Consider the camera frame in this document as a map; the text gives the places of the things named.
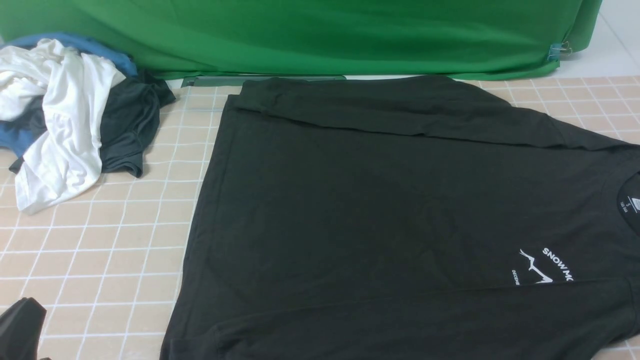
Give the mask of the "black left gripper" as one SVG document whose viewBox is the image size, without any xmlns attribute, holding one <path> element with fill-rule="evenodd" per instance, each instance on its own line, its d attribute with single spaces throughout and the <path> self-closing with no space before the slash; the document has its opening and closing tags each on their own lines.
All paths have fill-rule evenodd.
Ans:
<svg viewBox="0 0 640 360">
<path fill-rule="evenodd" d="M 0 358 L 37 360 L 46 309 L 32 297 L 23 297 L 0 316 Z"/>
</svg>

